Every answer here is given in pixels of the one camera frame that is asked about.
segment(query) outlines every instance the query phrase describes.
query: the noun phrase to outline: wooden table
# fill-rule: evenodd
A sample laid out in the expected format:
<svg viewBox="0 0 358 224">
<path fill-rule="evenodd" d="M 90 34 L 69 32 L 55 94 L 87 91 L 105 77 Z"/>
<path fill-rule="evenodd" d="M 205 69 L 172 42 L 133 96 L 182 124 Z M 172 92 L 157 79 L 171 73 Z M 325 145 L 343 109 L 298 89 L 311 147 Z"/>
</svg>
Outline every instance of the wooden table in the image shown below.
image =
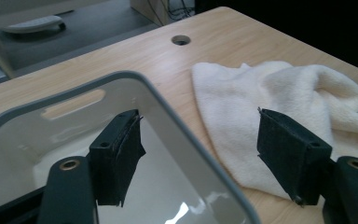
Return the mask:
<svg viewBox="0 0 358 224">
<path fill-rule="evenodd" d="M 174 45 L 171 38 L 175 35 L 187 35 L 191 43 Z M 256 65 L 264 61 L 287 61 L 292 65 L 324 64 L 358 83 L 358 68 L 232 9 L 220 7 L 2 83 L 0 113 L 114 71 L 134 70 L 144 74 L 155 85 L 215 156 L 197 109 L 191 82 L 192 65 L 207 62 L 238 67 L 241 63 Z M 323 223 L 318 208 L 301 208 L 254 189 L 243 189 L 243 192 L 254 205 L 262 223 Z"/>
</svg>

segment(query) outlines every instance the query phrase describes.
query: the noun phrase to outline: cloth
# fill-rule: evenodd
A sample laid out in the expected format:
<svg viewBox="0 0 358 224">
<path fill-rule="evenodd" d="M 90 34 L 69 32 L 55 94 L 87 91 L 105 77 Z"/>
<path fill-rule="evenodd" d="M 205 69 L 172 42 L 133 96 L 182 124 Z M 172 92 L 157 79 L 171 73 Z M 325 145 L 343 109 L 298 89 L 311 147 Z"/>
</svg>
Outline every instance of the cloth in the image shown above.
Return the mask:
<svg viewBox="0 0 358 224">
<path fill-rule="evenodd" d="M 323 65 L 265 62 L 227 68 L 197 63 L 193 86 L 218 159 L 244 187 L 289 199 L 256 149 L 257 108 L 281 112 L 333 147 L 332 159 L 358 157 L 358 85 Z"/>
</svg>

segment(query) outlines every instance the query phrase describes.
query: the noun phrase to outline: folded towel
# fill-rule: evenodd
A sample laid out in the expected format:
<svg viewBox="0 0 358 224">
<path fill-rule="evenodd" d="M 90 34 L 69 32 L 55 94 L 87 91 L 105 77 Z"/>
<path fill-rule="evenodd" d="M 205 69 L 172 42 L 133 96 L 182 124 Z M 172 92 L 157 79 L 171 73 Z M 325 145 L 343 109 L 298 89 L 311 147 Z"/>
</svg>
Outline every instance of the folded towel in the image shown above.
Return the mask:
<svg viewBox="0 0 358 224">
<path fill-rule="evenodd" d="M 358 85 L 323 65 L 265 62 L 227 68 L 197 63 L 193 85 L 218 159 L 239 184 L 289 199 L 256 149 L 258 107 L 296 120 L 333 147 L 332 159 L 358 157 Z"/>
</svg>

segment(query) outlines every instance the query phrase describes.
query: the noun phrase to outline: handle cutout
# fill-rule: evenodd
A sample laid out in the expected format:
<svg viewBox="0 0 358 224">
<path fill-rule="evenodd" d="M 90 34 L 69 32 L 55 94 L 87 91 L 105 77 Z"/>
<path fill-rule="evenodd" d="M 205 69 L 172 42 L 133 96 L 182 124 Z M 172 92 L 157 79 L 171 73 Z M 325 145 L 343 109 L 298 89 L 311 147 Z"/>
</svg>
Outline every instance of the handle cutout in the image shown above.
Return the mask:
<svg viewBox="0 0 358 224">
<path fill-rule="evenodd" d="M 72 98 L 68 101 L 46 108 L 40 116 L 49 120 L 58 119 L 81 110 L 89 105 L 100 102 L 105 95 L 106 93 L 103 90 L 87 92 L 77 96 L 76 98 Z"/>
</svg>

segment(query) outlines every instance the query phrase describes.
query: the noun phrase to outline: plastic container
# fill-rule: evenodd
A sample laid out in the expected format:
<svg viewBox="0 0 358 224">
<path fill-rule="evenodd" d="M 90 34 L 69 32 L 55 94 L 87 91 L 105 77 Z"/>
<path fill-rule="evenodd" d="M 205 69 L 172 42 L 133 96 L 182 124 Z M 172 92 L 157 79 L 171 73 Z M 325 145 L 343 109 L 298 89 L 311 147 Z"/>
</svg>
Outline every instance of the plastic container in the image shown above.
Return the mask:
<svg viewBox="0 0 358 224">
<path fill-rule="evenodd" d="M 85 156 L 118 113 L 138 109 L 144 155 L 124 207 L 100 223 L 259 223 L 253 207 L 140 74 L 117 72 L 0 115 L 0 205 L 46 184 L 50 166 Z"/>
</svg>

